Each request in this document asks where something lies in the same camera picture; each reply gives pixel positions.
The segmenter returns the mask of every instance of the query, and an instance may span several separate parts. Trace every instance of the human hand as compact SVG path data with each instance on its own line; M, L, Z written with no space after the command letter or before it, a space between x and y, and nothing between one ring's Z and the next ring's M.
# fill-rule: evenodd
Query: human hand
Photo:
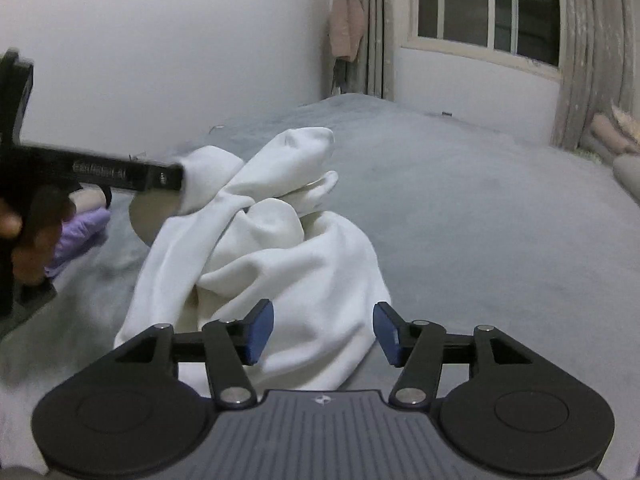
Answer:
M42 228L33 240L19 244L11 253L14 278L25 285L39 285L45 277L45 266L53 258L56 244L62 233L62 222L73 217L74 207L70 202L62 218ZM22 219L4 200L0 199L0 238L12 240L20 234Z

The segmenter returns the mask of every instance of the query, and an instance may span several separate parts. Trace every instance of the gray bedspread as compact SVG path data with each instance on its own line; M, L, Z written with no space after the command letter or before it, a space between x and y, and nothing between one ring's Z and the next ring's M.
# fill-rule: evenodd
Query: gray bedspread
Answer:
M601 471L633 476L640 209L610 169L359 95L228 124L175 153L215 144L247 159L302 126L334 131L331 169L340 181L326 206L369 235L400 314L457 333L498 326L593 387L616 415ZM129 225L129 200L116 197L108 241L63 273L59 297L2 342L0 381L22 393L12 409L28 413L110 350L146 254ZM398 373L374 348L346 386L386 395ZM464 374L448 370L441 391Z

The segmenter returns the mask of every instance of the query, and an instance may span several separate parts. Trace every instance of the window sill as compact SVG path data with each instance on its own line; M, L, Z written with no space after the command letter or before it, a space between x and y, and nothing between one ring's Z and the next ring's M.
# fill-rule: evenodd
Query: window sill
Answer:
M486 61L516 70L522 70L533 75L550 79L551 81L560 81L561 72L560 69L529 59L528 57L515 56L509 52L502 52L501 50L489 50L482 46L475 46L466 43L458 43L457 41L447 40L434 40L432 38L409 38L402 48L409 48L412 50L427 50L430 52L440 52L442 54L451 54L452 56L462 56L471 59L478 59L480 61Z

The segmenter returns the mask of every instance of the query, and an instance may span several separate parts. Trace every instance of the patterned curtain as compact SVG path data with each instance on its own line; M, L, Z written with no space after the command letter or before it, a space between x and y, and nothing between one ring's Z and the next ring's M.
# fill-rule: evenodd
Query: patterned curtain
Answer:
M566 44L552 144L574 149L593 115L630 111L634 96L632 0L566 0Z
M365 32L358 57L346 67L346 89L394 99L394 32L391 0L360 0Z

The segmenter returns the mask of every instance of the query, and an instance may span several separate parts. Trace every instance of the white cloth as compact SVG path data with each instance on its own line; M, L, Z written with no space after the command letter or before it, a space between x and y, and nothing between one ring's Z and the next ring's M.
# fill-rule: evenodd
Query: white cloth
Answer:
M246 369L258 392L340 386L374 342L374 304L390 298L366 235L318 212L337 182L324 170L333 148L330 130L301 128L244 166L211 146L184 158L178 214L151 247L114 344L158 322L185 332L241 319L267 298L273 333ZM203 365L181 365L180 379L209 394Z

